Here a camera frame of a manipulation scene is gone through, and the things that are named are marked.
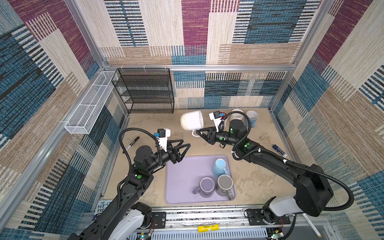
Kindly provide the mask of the purple mug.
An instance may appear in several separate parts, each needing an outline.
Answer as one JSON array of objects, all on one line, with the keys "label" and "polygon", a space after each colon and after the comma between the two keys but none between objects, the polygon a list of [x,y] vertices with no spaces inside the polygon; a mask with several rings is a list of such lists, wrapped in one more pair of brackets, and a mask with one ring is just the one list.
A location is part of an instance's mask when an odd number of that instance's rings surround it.
[{"label": "purple mug", "polygon": [[201,195],[203,198],[209,198],[215,191],[215,182],[212,178],[203,178],[199,186],[193,190],[194,195]]}]

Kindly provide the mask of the cream mug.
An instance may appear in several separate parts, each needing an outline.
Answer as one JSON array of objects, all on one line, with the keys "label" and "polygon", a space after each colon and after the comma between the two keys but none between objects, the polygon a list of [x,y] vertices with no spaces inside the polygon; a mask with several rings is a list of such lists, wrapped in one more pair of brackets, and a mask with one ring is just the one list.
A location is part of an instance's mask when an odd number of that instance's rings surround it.
[{"label": "cream mug", "polygon": [[181,127],[185,131],[191,131],[193,137],[199,137],[194,132],[204,128],[204,119],[201,111],[185,113],[180,118]]}]

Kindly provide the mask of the teal blue square mug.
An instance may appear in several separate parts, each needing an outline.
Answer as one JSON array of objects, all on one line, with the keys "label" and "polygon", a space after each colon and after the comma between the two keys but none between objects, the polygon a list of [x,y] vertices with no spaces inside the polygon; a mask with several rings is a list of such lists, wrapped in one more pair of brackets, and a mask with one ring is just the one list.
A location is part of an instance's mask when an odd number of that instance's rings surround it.
[{"label": "teal blue square mug", "polygon": [[256,121],[259,117],[259,114],[255,111],[247,111],[247,116],[249,117],[251,121],[251,128],[254,128],[256,126]]}]

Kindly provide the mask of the white tall mug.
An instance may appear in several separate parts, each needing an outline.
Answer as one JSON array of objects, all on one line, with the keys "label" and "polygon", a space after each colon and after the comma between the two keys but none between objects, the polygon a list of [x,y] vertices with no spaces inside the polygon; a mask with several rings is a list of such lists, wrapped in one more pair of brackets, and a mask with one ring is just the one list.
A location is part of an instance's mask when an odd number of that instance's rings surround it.
[{"label": "white tall mug", "polygon": [[244,120],[244,112],[241,109],[232,110],[232,114],[230,115],[230,121],[232,120]]}]

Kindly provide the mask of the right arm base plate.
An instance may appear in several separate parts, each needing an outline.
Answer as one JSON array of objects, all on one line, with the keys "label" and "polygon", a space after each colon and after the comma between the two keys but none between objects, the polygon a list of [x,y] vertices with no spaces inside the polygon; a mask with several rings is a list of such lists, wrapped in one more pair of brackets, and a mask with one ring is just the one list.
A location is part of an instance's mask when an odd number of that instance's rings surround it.
[{"label": "right arm base plate", "polygon": [[291,220],[288,215],[282,217],[272,217],[271,220],[267,220],[267,217],[261,213],[262,209],[246,209],[244,216],[248,219],[250,226],[261,225],[290,225]]}]

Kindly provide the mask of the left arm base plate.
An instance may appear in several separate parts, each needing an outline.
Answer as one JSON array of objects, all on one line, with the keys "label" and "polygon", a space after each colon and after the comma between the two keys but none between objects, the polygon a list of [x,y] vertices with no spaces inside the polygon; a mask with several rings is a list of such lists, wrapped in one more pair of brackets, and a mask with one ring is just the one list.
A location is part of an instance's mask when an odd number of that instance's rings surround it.
[{"label": "left arm base plate", "polygon": [[146,215],[143,222],[145,229],[164,229],[166,227],[167,213],[166,212],[151,212]]}]

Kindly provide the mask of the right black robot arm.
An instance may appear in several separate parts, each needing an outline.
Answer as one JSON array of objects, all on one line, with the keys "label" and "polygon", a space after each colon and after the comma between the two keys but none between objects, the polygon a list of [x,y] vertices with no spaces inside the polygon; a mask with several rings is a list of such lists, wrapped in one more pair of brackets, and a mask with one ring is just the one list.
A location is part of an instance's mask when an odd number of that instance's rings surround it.
[{"label": "right black robot arm", "polygon": [[[211,145],[220,143],[222,147],[232,146],[232,157],[235,160],[245,160],[264,167],[296,188],[295,193],[280,198],[272,197],[264,204],[261,215],[267,225],[274,224],[285,215],[307,214],[317,217],[322,211],[342,211],[354,203],[353,191],[342,181],[325,174],[320,166],[293,162],[249,139],[249,117],[246,117],[246,124],[241,120],[232,120],[228,131],[224,131],[225,118],[221,117],[219,111],[210,113],[210,119],[215,122],[215,126],[196,130],[201,138]],[[336,183],[347,192],[348,200],[345,204],[327,206],[334,196],[330,182]]]}]

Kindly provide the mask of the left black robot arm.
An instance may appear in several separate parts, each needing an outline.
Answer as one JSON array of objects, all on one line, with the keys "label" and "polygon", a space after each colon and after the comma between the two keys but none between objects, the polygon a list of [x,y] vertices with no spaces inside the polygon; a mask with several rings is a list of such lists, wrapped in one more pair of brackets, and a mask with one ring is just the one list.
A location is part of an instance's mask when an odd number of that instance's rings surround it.
[{"label": "left black robot arm", "polygon": [[156,134],[151,134],[143,129],[127,128],[119,134],[126,157],[129,154],[122,137],[130,131],[144,133],[154,140],[156,153],[149,146],[137,149],[134,160],[129,160],[128,175],[117,185],[116,197],[80,235],[71,234],[70,240],[124,240],[135,230],[152,226],[152,209],[139,199],[154,180],[154,173],[164,168],[167,162],[181,162],[191,145],[183,140],[168,140],[169,129],[159,129]]}]

